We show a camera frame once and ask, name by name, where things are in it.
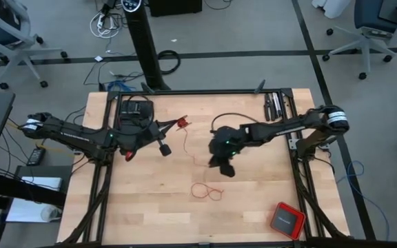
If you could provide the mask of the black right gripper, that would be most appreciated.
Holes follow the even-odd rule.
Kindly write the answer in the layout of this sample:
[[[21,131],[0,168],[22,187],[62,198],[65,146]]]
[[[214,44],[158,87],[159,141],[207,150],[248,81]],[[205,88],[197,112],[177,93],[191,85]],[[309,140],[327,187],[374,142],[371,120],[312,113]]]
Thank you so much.
[[[230,160],[246,146],[249,134],[244,129],[234,129],[222,126],[217,130],[211,130],[213,135],[208,147],[212,155],[208,162],[209,168],[218,167],[220,174],[227,177],[235,176],[235,169]]]

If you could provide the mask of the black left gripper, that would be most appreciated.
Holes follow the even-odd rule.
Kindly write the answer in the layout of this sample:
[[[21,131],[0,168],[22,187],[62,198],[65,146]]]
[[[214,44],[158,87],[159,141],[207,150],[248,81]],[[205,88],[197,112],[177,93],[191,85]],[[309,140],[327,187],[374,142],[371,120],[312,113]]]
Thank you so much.
[[[128,136],[127,138],[119,138],[119,152],[125,156],[126,152],[134,152],[134,156],[138,149],[141,149],[153,142],[159,144],[159,151],[162,156],[168,156],[172,153],[168,144],[164,139],[166,134],[176,125],[178,119],[170,121],[154,121],[150,126],[144,130],[143,127],[138,131],[138,134]]]

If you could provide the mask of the black tower fan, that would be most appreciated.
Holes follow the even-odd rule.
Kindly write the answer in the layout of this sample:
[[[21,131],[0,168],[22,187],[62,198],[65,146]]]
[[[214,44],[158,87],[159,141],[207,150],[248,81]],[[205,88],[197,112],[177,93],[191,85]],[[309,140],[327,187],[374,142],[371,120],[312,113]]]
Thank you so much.
[[[161,74],[143,0],[120,1],[147,85],[153,90],[170,90],[170,87],[164,82]]]

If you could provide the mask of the red and black square box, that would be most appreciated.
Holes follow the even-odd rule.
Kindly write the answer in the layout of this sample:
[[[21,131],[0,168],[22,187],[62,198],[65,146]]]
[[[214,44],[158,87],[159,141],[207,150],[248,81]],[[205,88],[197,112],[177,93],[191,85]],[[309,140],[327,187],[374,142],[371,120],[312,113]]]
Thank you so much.
[[[305,224],[306,215],[284,202],[279,202],[270,220],[270,227],[284,236],[298,240]]]

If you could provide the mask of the black cabinet box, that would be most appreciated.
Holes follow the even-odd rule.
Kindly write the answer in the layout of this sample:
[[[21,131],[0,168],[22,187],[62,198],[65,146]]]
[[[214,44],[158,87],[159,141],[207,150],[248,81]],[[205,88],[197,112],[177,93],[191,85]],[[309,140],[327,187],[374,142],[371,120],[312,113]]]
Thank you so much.
[[[203,0],[147,0],[153,17],[198,13],[203,10]]]

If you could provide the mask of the black power adapter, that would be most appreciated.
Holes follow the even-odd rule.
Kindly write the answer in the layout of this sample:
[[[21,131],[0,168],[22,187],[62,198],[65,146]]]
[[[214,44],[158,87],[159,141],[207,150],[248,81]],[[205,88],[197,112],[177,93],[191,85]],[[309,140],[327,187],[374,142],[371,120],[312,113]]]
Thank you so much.
[[[45,156],[46,149],[42,147],[36,147],[33,149],[26,165],[27,166],[38,166],[42,163],[42,160]]]

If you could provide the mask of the white flat box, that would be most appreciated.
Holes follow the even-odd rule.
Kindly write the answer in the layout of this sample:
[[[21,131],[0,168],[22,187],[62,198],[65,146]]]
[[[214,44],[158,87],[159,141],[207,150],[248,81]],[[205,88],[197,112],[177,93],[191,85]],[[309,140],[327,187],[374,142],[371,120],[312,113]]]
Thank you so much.
[[[36,184],[40,187],[59,191],[63,179],[57,177],[32,177],[23,176],[23,180],[30,184]],[[48,206],[45,203],[36,203],[24,199],[15,198],[9,208],[6,222],[14,223],[46,223],[41,219],[41,210]]]

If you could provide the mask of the clear plastic cup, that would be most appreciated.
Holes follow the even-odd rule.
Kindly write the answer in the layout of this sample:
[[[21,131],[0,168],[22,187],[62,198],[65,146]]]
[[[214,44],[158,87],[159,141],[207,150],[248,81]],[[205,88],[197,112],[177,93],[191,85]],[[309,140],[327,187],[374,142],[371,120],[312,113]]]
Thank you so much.
[[[53,205],[48,205],[41,210],[41,219],[47,223],[59,220],[62,216],[62,210]]]

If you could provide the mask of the white floor object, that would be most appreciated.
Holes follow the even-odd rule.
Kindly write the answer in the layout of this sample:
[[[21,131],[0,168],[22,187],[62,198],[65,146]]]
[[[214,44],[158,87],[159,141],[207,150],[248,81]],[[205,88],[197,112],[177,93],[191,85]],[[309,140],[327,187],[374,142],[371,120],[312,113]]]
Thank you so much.
[[[339,17],[352,0],[312,0],[314,8],[322,8],[328,19]]]

